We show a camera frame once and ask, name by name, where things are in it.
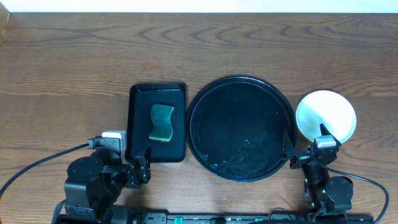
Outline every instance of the wooden table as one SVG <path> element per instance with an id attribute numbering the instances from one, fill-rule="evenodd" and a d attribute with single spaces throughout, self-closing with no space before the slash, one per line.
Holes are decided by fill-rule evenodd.
<path id="1" fill-rule="evenodd" d="M 331 165 L 385 185 L 382 223 L 398 222 L 398 15 L 388 14 L 11 14 L 0 48 L 0 184 L 43 157 L 109 129 L 125 130 L 130 87 L 185 82 L 187 101 L 235 74 L 274 84 L 296 109 L 315 90 L 352 103 L 353 137 Z M 297 147 L 309 142 L 302 136 Z M 79 150 L 18 178 L 0 203 L 3 223 L 50 223 Z M 352 213 L 379 215 L 384 194 L 354 181 Z M 141 211 L 268 213 L 299 210 L 303 174 L 286 164 L 242 184 L 184 161 L 152 164 L 140 190 L 118 204 Z"/>

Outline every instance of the sponge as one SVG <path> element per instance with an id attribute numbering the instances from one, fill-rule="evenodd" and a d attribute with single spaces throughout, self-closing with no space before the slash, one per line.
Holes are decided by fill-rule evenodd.
<path id="1" fill-rule="evenodd" d="M 154 129 L 149 134 L 149 139 L 169 142 L 173 136 L 173 126 L 170 120 L 173 106 L 153 105 L 150 110 L 150 118 L 154 123 Z"/>

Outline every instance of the black round tray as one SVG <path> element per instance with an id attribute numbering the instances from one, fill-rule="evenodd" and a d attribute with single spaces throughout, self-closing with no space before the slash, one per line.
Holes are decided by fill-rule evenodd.
<path id="1" fill-rule="evenodd" d="M 263 80 L 237 76 L 215 80 L 192 100 L 186 138 L 195 158 L 215 175 L 238 182 L 278 171 L 284 129 L 297 138 L 294 112 L 285 96 Z"/>

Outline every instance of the black plate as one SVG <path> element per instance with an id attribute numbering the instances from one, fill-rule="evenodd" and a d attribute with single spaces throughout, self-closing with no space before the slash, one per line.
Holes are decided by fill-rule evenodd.
<path id="1" fill-rule="evenodd" d="M 149 139 L 154 128 L 150 110 L 154 104 L 174 106 L 170 142 Z M 183 83 L 142 83 L 130 89 L 127 121 L 126 159 L 151 147 L 151 162 L 180 162 L 185 157 L 185 85 Z"/>
<path id="2" fill-rule="evenodd" d="M 297 128 L 291 105 L 270 83 L 253 77 L 226 77 L 192 100 L 185 128 L 196 159 L 215 175 L 238 182 L 266 178 L 281 159 L 284 129 L 295 146 Z"/>

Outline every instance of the cable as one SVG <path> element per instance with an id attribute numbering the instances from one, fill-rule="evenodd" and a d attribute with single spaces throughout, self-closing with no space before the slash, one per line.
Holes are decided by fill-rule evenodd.
<path id="1" fill-rule="evenodd" d="M 82 144 L 82 145 L 79 145 L 79 146 L 76 146 L 76 147 L 73 147 L 73 148 L 68 149 L 68 150 L 65 150 L 65 151 L 63 151 L 63 152 L 59 152 L 59 153 L 57 153 L 57 154 L 55 154 L 55 155 L 52 155 L 52 156 L 48 156 L 47 158 L 41 159 L 41 160 L 39 160 L 39 161 L 37 161 L 37 162 L 34 162 L 34 163 L 32 163 L 31 165 L 29 165 L 29 166 L 23 168 L 23 169 L 22 169 L 21 171 L 19 171 L 16 175 L 14 175 L 13 177 L 11 177 L 11 179 L 9 179 L 9 180 L 7 181 L 7 183 L 4 184 L 4 186 L 1 188 L 1 190 L 0 190 L 0 199 L 1 199 L 2 195 L 4 194 L 4 192 L 7 190 L 7 188 L 10 186 L 10 184 L 12 184 L 14 180 L 16 180 L 20 175 L 22 175 L 22 174 L 25 173 L 26 171 L 30 170 L 31 168 L 33 168 L 33 167 L 35 167 L 35 166 L 37 166 L 37 165 L 39 165 L 39 164 L 41 164 L 41 163 L 43 163 L 43 162 L 49 161 L 49 160 L 51 160 L 51 159 L 57 158 L 57 157 L 59 157 L 59 156 L 65 155 L 66 153 L 73 152 L 73 151 L 75 151 L 75 150 L 81 149 L 81 148 L 86 147 L 86 146 L 88 146 L 88 143 Z"/>
<path id="2" fill-rule="evenodd" d="M 276 207 L 276 208 L 272 209 L 272 210 L 269 212 L 268 217 L 267 217 L 268 220 L 271 219 L 272 213 L 273 213 L 275 210 L 277 210 L 277 209 L 282 209 L 283 211 L 286 211 L 286 209 L 284 209 L 284 208 Z"/>
<path id="3" fill-rule="evenodd" d="M 315 159 L 315 161 L 316 161 L 322 168 L 324 168 L 324 169 L 326 169 L 326 170 L 328 170 L 328 171 L 330 171 L 330 172 L 334 172 L 334 173 L 340 174 L 340 175 L 346 175 L 346 176 L 348 176 L 348 177 L 357 178 L 358 180 L 362 180 L 362 181 L 365 181 L 365 182 L 367 182 L 367 183 L 376 185 L 376 186 L 378 186 L 381 190 L 383 190 L 384 194 L 386 195 L 386 202 L 384 202 L 384 207 L 383 207 L 383 209 L 381 210 L 380 215 L 378 216 L 378 218 L 376 219 L 376 221 L 374 221 L 374 224 L 379 223 L 379 221 L 381 220 L 381 218 L 382 218 L 383 215 L 385 214 L 385 212 L 386 212 L 386 210 L 387 210 L 387 207 L 388 207 L 388 203 L 389 203 L 389 201 L 390 201 L 390 196 L 388 195 L 388 191 L 387 191 L 387 189 L 386 189 L 385 187 L 383 187 L 383 185 L 377 183 L 376 181 L 369 180 L 369 179 L 367 179 L 367 178 L 360 177 L 360 176 L 358 176 L 358 175 L 349 174 L 349 173 L 346 173 L 346 172 L 342 172 L 342 171 L 338 171 L 338 170 L 329 168 L 329 167 L 323 165 L 322 162 L 318 160 L 318 158 L 315 156 L 314 153 L 312 154 L 312 157 Z"/>
<path id="4" fill-rule="evenodd" d="M 307 222 L 307 221 L 297 221 L 297 220 L 263 220 L 263 221 L 258 221 L 258 222 L 252 222 L 249 224 L 269 224 L 269 223 L 275 223 L 275 224 L 314 224 L 312 222 Z"/>

